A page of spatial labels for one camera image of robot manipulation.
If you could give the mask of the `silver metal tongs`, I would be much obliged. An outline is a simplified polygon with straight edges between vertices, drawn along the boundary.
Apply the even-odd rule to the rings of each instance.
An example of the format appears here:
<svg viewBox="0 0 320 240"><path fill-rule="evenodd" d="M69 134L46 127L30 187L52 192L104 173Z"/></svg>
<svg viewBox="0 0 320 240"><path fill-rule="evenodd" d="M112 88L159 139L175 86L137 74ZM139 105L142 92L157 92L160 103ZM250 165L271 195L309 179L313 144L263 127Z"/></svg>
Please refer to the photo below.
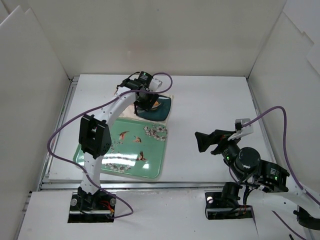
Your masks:
<svg viewBox="0 0 320 240"><path fill-rule="evenodd" d="M158 102L159 102L158 106L155 106L155 104L153 104L152 108L150 109L151 111L156 111L164 106L163 102L161 102L161 101L158 101Z"/></svg>

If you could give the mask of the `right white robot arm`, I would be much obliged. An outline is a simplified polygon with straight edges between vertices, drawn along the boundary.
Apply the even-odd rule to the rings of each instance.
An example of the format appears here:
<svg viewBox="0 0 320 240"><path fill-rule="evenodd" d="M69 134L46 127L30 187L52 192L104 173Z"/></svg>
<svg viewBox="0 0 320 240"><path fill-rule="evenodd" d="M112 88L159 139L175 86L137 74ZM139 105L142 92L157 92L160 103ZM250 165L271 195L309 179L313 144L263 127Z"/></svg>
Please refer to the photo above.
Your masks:
<svg viewBox="0 0 320 240"><path fill-rule="evenodd" d="M207 192L205 216L209 220L242 219L253 216L255 201L272 211L295 216L308 229L320 229L320 197L298 184L280 165L263 160L252 147L238 147L235 131L216 129L210 134L195 132L199 152L211 145L211 154L221 155L236 180L226 182L221 192Z"/></svg>

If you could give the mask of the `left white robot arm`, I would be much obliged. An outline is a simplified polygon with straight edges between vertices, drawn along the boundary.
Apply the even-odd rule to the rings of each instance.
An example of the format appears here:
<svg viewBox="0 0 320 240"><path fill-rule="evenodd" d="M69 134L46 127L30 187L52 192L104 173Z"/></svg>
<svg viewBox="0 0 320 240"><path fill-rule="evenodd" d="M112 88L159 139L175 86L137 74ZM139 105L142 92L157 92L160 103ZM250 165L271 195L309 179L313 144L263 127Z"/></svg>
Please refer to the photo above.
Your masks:
<svg viewBox="0 0 320 240"><path fill-rule="evenodd" d="M159 95L155 92L162 81L146 72L135 79L127 78L117 87L111 103L101 108L97 115L85 114L80 120L79 144L84 153L80 196L93 196L99 191L103 156L109 151L112 138L110 129L121 113L131 104L150 110Z"/></svg>

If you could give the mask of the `dark teal square plate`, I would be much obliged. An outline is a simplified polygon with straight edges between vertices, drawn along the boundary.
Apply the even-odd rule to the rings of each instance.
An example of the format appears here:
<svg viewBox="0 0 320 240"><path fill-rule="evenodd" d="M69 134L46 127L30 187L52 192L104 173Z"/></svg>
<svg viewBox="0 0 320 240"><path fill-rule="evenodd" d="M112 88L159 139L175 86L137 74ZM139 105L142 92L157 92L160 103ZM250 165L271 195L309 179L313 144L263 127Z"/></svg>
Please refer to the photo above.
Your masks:
<svg viewBox="0 0 320 240"><path fill-rule="evenodd" d="M165 121L168 118L169 113L171 111L173 96L159 95L157 101L164 103L162 108L155 111L152 111L152 110L146 111L134 106L134 114L139 118L149 120L149 121L154 121L154 122Z"/></svg>

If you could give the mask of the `cream placemat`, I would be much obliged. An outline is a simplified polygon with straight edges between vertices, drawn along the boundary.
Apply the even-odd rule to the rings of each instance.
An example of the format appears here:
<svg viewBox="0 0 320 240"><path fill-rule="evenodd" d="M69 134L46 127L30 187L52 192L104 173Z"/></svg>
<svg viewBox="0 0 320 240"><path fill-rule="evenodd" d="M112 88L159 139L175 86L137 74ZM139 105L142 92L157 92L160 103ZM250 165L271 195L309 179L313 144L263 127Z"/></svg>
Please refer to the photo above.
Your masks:
<svg viewBox="0 0 320 240"><path fill-rule="evenodd" d="M125 119L131 119L131 120L137 120L137 121L145 121L145 122L152 122L152 123L160 123L163 125L167 124L169 115L165 121L151 121L146 120L143 118L140 118L135 115L134 110L136 106L136 93L129 89L128 87L119 87L118 90L116 90L115 94L111 98L110 104L104 106L100 110L99 119L100 120L106 120L108 125L112 125L116 119L118 118L125 118ZM172 94L159 94L159 95L166 95L166 96L173 96Z"/></svg>

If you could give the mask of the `green floral tray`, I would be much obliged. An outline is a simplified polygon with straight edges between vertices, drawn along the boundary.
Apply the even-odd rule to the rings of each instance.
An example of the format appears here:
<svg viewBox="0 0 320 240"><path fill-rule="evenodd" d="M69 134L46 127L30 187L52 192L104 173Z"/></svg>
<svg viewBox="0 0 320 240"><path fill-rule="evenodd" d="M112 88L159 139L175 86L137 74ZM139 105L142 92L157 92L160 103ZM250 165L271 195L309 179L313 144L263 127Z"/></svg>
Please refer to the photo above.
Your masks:
<svg viewBox="0 0 320 240"><path fill-rule="evenodd" d="M111 146L103 157L102 173L147 179L159 176L168 138L165 125L118 118L110 136Z"/></svg>

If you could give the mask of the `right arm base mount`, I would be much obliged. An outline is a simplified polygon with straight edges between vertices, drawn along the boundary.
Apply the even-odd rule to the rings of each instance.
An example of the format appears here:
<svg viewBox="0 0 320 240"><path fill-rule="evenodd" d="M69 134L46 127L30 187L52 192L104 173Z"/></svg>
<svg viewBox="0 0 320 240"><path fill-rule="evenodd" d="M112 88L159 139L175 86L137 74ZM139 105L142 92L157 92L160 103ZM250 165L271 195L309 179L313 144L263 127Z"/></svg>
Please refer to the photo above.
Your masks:
<svg viewBox="0 0 320 240"><path fill-rule="evenodd" d="M253 219L253 208L239 202L241 189L235 182L226 182L221 191L205 192L205 217L208 220Z"/></svg>

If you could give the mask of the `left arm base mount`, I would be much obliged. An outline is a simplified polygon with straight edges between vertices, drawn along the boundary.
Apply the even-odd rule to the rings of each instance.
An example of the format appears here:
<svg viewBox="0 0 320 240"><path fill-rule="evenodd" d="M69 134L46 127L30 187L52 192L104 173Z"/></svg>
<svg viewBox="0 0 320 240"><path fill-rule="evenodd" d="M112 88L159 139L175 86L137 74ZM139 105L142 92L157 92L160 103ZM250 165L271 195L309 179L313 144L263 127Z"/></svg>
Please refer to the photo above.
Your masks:
<svg viewBox="0 0 320 240"><path fill-rule="evenodd" d="M94 195L73 192L68 224L113 223L116 198L98 190Z"/></svg>

